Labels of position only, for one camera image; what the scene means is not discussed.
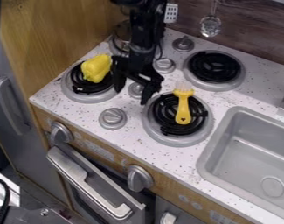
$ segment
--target speckled countertop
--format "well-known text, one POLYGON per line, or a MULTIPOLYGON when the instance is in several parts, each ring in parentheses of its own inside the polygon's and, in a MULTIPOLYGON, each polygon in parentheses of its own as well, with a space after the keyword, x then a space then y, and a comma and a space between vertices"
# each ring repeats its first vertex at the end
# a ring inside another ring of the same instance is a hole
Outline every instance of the speckled countertop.
MULTIPOLYGON (((213 130, 218 127, 225 112, 234 106, 244 106, 267 116, 275 116, 277 107, 284 96, 284 66, 193 37, 191 38, 195 42, 195 49, 192 52, 176 52, 171 47, 171 42, 182 36, 183 34, 177 31, 166 31, 163 55, 173 59, 177 63, 177 69, 173 73, 164 75, 165 81, 161 93, 171 91, 176 81, 184 80, 180 69, 184 59, 189 55, 202 50, 219 50, 234 55, 244 64, 246 79, 236 89, 222 93, 207 92, 195 87, 196 96, 207 102, 212 110, 213 130)), ((82 60, 90 59, 98 53, 109 53, 107 42, 95 47, 82 60)), ((98 104, 82 104, 71 101, 63 95, 59 77, 33 95, 30 99, 31 103, 63 118, 87 134, 111 144, 116 149, 152 166, 188 186, 191 190, 201 193, 250 221, 284 224, 284 220, 277 215, 200 177, 196 169, 196 162, 210 137, 202 143, 186 148, 165 146, 149 137, 142 127, 140 101, 128 95, 128 85, 132 83, 131 80, 128 80, 126 87, 109 101, 98 104), (108 108, 120 108, 127 112, 128 123, 125 127, 111 131, 103 129, 99 125, 100 113, 108 108)), ((185 200, 186 203, 192 204, 193 202, 180 195, 180 192, 178 192, 178 197, 185 200)))

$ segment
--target sink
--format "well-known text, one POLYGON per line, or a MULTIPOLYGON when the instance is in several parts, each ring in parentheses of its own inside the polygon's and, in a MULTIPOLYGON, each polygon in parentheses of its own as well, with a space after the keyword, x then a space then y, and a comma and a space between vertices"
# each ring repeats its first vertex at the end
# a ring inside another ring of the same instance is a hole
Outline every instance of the sink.
POLYGON ((213 184, 284 218, 284 123, 228 110, 197 161, 213 184))

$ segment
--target wooden panel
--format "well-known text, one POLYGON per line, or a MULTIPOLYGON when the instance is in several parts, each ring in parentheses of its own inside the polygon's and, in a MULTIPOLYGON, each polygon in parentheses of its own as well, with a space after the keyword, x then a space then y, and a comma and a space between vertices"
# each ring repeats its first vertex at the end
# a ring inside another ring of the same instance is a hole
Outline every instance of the wooden panel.
MULTIPOLYGON (((179 4, 177 23, 170 27, 202 38, 199 21, 211 0, 173 0, 179 4)), ((270 0, 219 0, 222 32, 211 42, 284 64, 284 4, 270 0)))
POLYGON ((72 125, 67 124, 62 119, 55 117, 54 115, 50 115, 44 110, 40 108, 34 107, 34 111, 38 117, 39 123, 41 124, 41 127, 44 130, 50 131, 50 124, 49 121, 58 121, 61 123, 64 123, 66 127, 72 132, 72 133, 79 133, 81 135, 81 139, 78 141, 73 141, 72 145, 76 148, 84 151, 85 153, 89 154, 93 158, 101 161, 102 163, 116 169, 118 172, 125 172, 126 167, 131 164, 140 165, 145 170, 147 170, 150 175, 155 180, 155 186, 153 186, 150 190, 165 198, 168 201, 171 201, 173 204, 177 205, 178 207, 181 207, 186 212, 198 217, 200 220, 205 221, 207 223, 212 223, 209 212, 211 210, 214 210, 218 212, 219 214, 224 215, 225 217, 230 218, 233 221, 238 222, 239 224, 243 223, 252 223, 249 220, 246 220, 242 218, 241 216, 233 213, 232 211, 220 206, 219 204, 207 199, 206 197, 193 192, 188 187, 179 184, 174 179, 167 177, 163 173, 160 173, 159 171, 155 171, 150 165, 147 166, 141 161, 138 161, 132 157, 129 157, 125 155, 124 153, 120 152, 119 150, 113 148, 112 146, 103 143, 102 141, 87 135, 86 133, 80 131, 79 129, 74 128, 72 125), (102 157, 100 154, 97 154, 91 150, 88 150, 86 147, 84 147, 84 144, 82 143, 83 140, 88 140, 92 143, 95 143, 102 147, 103 149, 111 152, 114 154, 114 162, 111 160, 106 160, 104 157, 102 157), (203 210, 196 210, 190 203, 184 203, 178 198, 178 194, 185 195, 190 201, 196 201, 200 205, 202 205, 203 210))
POLYGON ((1 40, 24 96, 106 38, 118 12, 103 0, 3 0, 1 40))

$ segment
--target stove knob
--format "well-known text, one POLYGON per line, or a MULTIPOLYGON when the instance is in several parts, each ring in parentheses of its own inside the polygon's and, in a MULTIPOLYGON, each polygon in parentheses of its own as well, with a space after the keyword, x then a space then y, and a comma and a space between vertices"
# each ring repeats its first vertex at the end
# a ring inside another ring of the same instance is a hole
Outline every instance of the stove knob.
POLYGON ((172 213, 164 213, 160 219, 161 224, 175 224, 177 217, 172 213))
POLYGON ((60 122, 52 123, 52 132, 50 135, 50 143, 53 145, 70 143, 73 140, 71 131, 60 122))
POLYGON ((132 164, 128 168, 128 187, 133 192, 140 192, 144 188, 153 186, 154 181, 147 171, 141 166, 132 164))
POLYGON ((173 48, 179 52, 189 52, 195 47, 195 44, 193 41, 187 37, 184 36, 182 38, 178 38, 174 40, 173 42, 173 48))
POLYGON ((153 63, 153 67, 160 74, 170 74, 175 70, 176 65, 173 60, 162 58, 155 60, 153 63))
POLYGON ((130 86, 128 87, 128 93, 134 99, 138 99, 138 100, 141 99, 142 91, 143 91, 143 85, 137 82, 130 84, 130 86))
POLYGON ((99 116, 100 125, 107 130, 117 130, 127 122, 126 113, 120 108, 108 108, 99 116))

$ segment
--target refrigerator door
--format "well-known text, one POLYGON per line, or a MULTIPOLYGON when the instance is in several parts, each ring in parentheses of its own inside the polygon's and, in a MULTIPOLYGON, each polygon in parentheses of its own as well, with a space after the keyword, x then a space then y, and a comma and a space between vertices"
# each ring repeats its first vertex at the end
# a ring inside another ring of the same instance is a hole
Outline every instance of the refrigerator door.
POLYGON ((146 205, 67 144, 52 147, 48 160, 72 189, 75 208, 88 220, 107 224, 146 224, 146 205))
POLYGON ((1 146, 18 172, 67 204, 59 175, 45 158, 47 151, 1 46, 0 80, 5 82, 0 90, 1 146))

